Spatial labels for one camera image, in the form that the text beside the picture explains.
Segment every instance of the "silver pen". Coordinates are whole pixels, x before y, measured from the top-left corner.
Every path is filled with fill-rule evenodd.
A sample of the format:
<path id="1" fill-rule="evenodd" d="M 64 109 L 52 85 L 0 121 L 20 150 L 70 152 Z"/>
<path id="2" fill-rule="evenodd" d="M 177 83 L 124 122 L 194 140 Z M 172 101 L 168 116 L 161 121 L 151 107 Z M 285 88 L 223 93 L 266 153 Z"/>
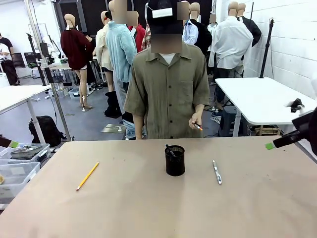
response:
<path id="1" fill-rule="evenodd" d="M 216 164 L 216 161 L 213 160 L 212 161 L 212 164 L 213 164 L 213 169 L 214 169 L 214 172 L 216 173 L 216 177 L 217 177 L 217 181 L 219 184 L 222 184 L 222 179 L 221 179 L 221 175 L 217 169 L 217 164 Z"/>

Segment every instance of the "plaid shirt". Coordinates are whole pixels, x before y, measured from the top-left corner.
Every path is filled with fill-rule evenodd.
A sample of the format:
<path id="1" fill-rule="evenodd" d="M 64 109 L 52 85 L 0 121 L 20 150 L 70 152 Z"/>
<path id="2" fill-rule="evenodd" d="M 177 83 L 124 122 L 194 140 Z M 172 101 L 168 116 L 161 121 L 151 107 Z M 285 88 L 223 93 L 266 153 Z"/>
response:
<path id="1" fill-rule="evenodd" d="M 142 50 L 145 50 L 146 48 L 151 46 L 151 31 L 150 26 L 147 24 L 147 27 L 145 29 L 145 36 L 142 41 Z"/>

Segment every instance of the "light blue jacket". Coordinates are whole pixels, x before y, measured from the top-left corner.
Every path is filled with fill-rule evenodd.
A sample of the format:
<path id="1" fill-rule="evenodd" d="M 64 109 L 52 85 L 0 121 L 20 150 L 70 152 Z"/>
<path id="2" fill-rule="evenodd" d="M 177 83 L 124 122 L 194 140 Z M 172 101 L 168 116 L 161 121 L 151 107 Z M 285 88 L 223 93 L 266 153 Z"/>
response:
<path id="1" fill-rule="evenodd" d="M 106 36 L 110 61 L 117 78 L 124 83 L 131 80 L 131 64 L 137 54 L 135 40 L 125 24 L 111 21 Z"/>

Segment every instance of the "olive green button-up shirt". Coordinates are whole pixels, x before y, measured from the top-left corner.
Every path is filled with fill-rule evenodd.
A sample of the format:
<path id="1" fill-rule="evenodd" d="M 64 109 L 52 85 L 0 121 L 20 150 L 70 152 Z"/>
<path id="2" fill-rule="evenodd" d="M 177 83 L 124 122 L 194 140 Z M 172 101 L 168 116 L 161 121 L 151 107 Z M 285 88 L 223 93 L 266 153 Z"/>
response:
<path id="1" fill-rule="evenodd" d="M 135 56 L 124 108 L 146 118 L 148 139 L 201 137 L 188 124 L 199 104 L 209 104 L 209 84 L 198 47 L 183 43 L 170 65 L 151 48 Z"/>

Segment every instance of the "dark red jacket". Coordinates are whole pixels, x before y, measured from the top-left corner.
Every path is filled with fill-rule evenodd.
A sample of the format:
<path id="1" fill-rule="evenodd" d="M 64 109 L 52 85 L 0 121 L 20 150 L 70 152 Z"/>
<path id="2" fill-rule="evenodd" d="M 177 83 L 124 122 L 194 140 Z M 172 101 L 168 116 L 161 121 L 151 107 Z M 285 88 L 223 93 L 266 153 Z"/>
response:
<path id="1" fill-rule="evenodd" d="M 63 31 L 60 44 L 71 69 L 80 70 L 93 60 L 94 46 L 80 31 L 75 29 Z"/>
<path id="2" fill-rule="evenodd" d="M 136 35 L 134 37 L 135 44 L 137 46 L 137 52 L 142 51 L 142 41 L 145 36 L 145 29 L 139 24 L 136 28 Z"/>

